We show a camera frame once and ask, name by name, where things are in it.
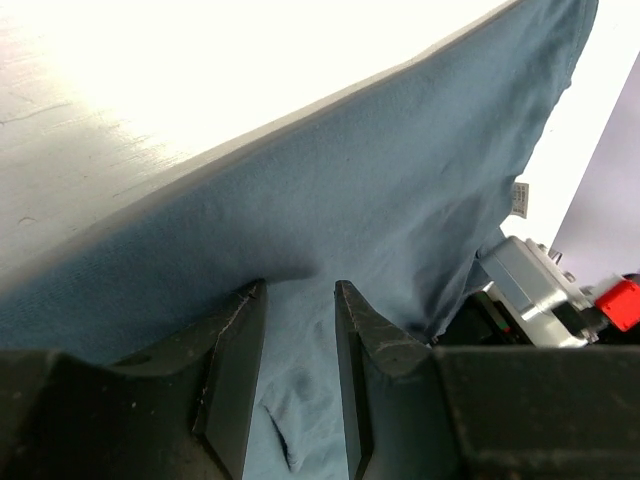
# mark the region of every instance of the black plastic part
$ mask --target black plastic part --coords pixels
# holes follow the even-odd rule
[[[431,350],[349,282],[336,328],[350,480],[640,478],[637,347]]]
[[[433,357],[336,284],[336,332],[349,480],[460,478]]]
[[[240,480],[265,310],[253,283],[112,367],[1,352],[0,477]]]
[[[640,284],[640,273],[626,273],[623,277],[625,280],[631,280],[634,283]]]
[[[578,310],[570,303],[564,302],[551,311],[571,335],[582,336],[584,330],[597,333],[609,324],[607,317],[595,307]]]
[[[470,295],[434,345],[515,345],[527,343],[524,335],[513,328],[516,323],[508,312],[500,309],[484,292]],[[501,326],[508,326],[509,331]]]

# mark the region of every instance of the white surface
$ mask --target white surface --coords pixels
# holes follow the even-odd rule
[[[640,270],[639,133],[640,57],[554,243],[581,285]]]
[[[527,219],[509,217],[506,235],[552,245],[640,52],[640,2],[600,0],[595,25],[525,173]]]
[[[5,3],[0,277],[506,3]]]

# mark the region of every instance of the black machine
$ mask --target black machine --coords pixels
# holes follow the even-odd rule
[[[547,253],[508,239],[427,344],[336,284],[349,480],[640,478],[640,286],[577,289]],[[1,352],[0,478],[241,479],[266,295],[106,368]]]

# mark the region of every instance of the red button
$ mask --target red button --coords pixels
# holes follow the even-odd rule
[[[640,322],[640,285],[622,280],[596,300],[596,307],[623,332]]]

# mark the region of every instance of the white table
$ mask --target white table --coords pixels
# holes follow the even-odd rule
[[[510,3],[5,4],[0,280],[46,266],[109,229],[125,207]],[[541,241],[555,235],[638,51],[637,3],[602,3],[607,20],[596,21],[575,87],[561,103],[565,117],[579,111],[584,123],[567,125],[560,108],[554,113],[527,171],[529,219],[507,222],[512,233]],[[573,162],[547,175],[550,158]]]

